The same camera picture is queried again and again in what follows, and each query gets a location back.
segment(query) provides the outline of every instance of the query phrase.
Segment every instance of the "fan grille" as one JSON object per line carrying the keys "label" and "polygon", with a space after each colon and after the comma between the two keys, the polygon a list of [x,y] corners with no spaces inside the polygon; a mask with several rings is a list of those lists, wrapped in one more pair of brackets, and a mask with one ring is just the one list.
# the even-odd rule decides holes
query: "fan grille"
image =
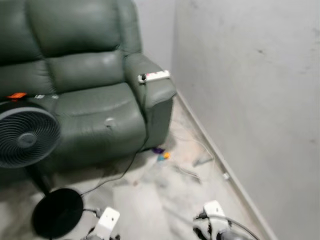
{"label": "fan grille", "polygon": [[56,147],[58,122],[45,110],[32,109],[25,111],[22,107],[0,119],[0,167],[26,167],[44,159]]}

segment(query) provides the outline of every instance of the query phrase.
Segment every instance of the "baseboard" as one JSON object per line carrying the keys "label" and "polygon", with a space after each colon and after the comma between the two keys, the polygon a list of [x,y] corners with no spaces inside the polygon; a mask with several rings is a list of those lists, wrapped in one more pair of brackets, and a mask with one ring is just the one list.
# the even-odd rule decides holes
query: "baseboard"
{"label": "baseboard", "polygon": [[255,206],[254,202],[246,192],[245,188],[242,186],[242,184],[236,177],[230,165],[225,160],[222,152],[219,150],[213,139],[206,132],[205,128],[202,126],[199,119],[196,117],[196,115],[193,113],[192,109],[188,105],[188,102],[179,91],[177,91],[177,98],[180,101],[181,106],[184,108],[184,110],[186,110],[186,112],[189,114],[190,119],[193,121],[195,127],[198,128],[197,130],[199,130],[199,132],[202,133],[203,139],[206,141],[206,144],[211,148],[211,151],[215,154],[216,159],[218,160],[217,163],[226,173],[230,175],[229,180],[233,188],[237,192],[239,198],[242,200],[242,203],[246,206],[251,217],[256,221],[257,225],[262,231],[263,237],[266,240],[278,240],[275,233],[272,231],[267,221],[264,219],[258,208]]}

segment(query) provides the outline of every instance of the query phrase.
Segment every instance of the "black fan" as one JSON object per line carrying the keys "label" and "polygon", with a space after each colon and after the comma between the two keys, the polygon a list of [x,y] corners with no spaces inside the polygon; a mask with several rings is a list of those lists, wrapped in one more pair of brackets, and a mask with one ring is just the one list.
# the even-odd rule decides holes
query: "black fan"
{"label": "black fan", "polygon": [[61,188],[50,192],[34,164],[57,146],[60,126],[41,106],[26,101],[0,105],[0,167],[25,168],[35,185],[45,194],[32,215],[35,232],[48,239],[71,231],[83,213],[83,201],[74,190]]}

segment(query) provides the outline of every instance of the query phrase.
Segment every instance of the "sofa seat cushion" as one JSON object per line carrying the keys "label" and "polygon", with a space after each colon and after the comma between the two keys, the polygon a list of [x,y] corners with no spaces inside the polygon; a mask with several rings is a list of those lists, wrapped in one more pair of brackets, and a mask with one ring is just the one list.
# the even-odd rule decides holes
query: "sofa seat cushion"
{"label": "sofa seat cushion", "polygon": [[52,164],[59,169],[132,154],[146,137],[143,116],[126,83],[63,93],[55,114],[61,142]]}

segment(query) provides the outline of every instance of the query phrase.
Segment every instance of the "purple object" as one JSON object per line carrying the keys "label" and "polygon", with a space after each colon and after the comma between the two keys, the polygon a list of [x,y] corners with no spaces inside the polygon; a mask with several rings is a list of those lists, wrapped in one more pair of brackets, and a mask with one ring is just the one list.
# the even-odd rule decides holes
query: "purple object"
{"label": "purple object", "polygon": [[163,154],[165,152],[165,149],[160,148],[160,147],[153,147],[152,152],[154,152],[155,154]]}

